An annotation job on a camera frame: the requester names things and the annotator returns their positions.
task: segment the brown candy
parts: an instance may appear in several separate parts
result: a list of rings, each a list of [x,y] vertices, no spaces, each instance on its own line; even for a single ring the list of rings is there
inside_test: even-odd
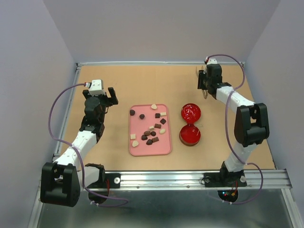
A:
[[[147,140],[148,139],[148,137],[146,136],[146,135],[142,135],[142,140],[144,141],[144,140]]]
[[[156,124],[154,125],[154,127],[155,127],[155,128],[159,128],[159,129],[161,129],[161,128],[162,128],[162,125],[160,125],[160,124],[156,123]]]
[[[135,111],[133,109],[130,110],[130,115],[135,115]]]
[[[166,120],[165,119],[161,119],[160,121],[162,124],[165,124],[166,123]]]
[[[147,145],[152,145],[152,143],[153,143],[153,142],[152,142],[151,139],[148,139],[148,141],[146,142]]]
[[[158,142],[158,141],[159,141],[158,137],[152,138],[153,143]]]

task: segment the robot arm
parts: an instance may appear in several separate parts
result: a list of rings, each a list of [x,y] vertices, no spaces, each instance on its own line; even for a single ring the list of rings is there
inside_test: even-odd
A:
[[[76,147],[84,158],[98,143],[103,135],[105,114],[118,100],[113,88],[108,88],[111,97],[108,97],[103,88],[102,80],[93,80],[87,83],[88,90],[83,91],[85,96],[85,116],[81,127],[72,145]],[[78,202],[82,188],[82,173],[77,172],[80,161],[75,150],[69,147],[53,163],[47,162],[42,168],[40,200],[43,203],[52,203],[73,207]],[[105,180],[103,165],[85,165],[85,185]]]
[[[222,82],[222,68],[216,59],[209,59],[206,68],[198,72],[198,89],[203,91],[204,97],[212,95],[216,100],[226,104],[233,87]],[[229,101],[229,108],[236,113],[234,135],[237,140],[234,145],[236,155],[243,162],[247,162],[252,151],[269,137],[267,107],[256,104],[238,92],[234,92]],[[223,162],[218,175],[210,178],[206,187],[231,186],[244,175],[244,164],[233,153]]]

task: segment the screw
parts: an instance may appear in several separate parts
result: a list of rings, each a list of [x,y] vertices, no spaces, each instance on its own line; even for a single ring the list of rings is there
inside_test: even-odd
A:
[[[209,182],[210,182],[209,177],[208,177],[208,178],[205,178],[204,181],[205,181],[205,183],[209,183]]]
[[[245,176],[241,176],[239,180],[240,180],[242,183],[245,183],[245,182],[246,182],[246,177],[245,177]]]
[[[119,177],[115,177],[114,178],[114,183],[115,184],[119,184],[120,183],[120,178]]]

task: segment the tan surface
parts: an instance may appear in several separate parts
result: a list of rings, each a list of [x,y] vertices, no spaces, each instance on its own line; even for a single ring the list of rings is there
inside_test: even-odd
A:
[[[217,170],[229,156],[224,129],[225,105],[209,96],[203,98],[197,89],[195,66],[83,66],[79,82],[103,79],[105,88],[114,87],[119,101],[105,116],[104,135],[85,158],[86,163],[103,164],[106,170]],[[223,80],[233,86],[242,80],[237,66],[223,66]],[[78,87],[68,120],[65,140],[72,142],[84,115],[83,87]],[[247,81],[239,93],[252,100]],[[133,157],[129,153],[129,109],[132,105],[166,104],[169,109],[172,152],[164,156]],[[181,108],[187,103],[197,104],[202,116],[197,122],[201,141],[187,147],[179,140],[185,125]],[[229,133],[234,144],[235,115],[229,112]],[[251,154],[249,162],[262,169],[274,164],[266,141]]]

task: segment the white wall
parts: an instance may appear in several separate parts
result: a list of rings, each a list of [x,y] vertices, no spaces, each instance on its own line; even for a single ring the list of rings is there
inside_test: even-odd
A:
[[[76,62],[244,61],[279,0],[44,0]]]
[[[304,218],[303,9],[303,0],[281,0],[245,68],[254,99],[268,107],[272,156],[287,169]]]
[[[42,0],[1,1],[0,31],[0,226],[24,228],[55,148],[48,112],[75,64]],[[66,104],[56,107],[55,133]]]

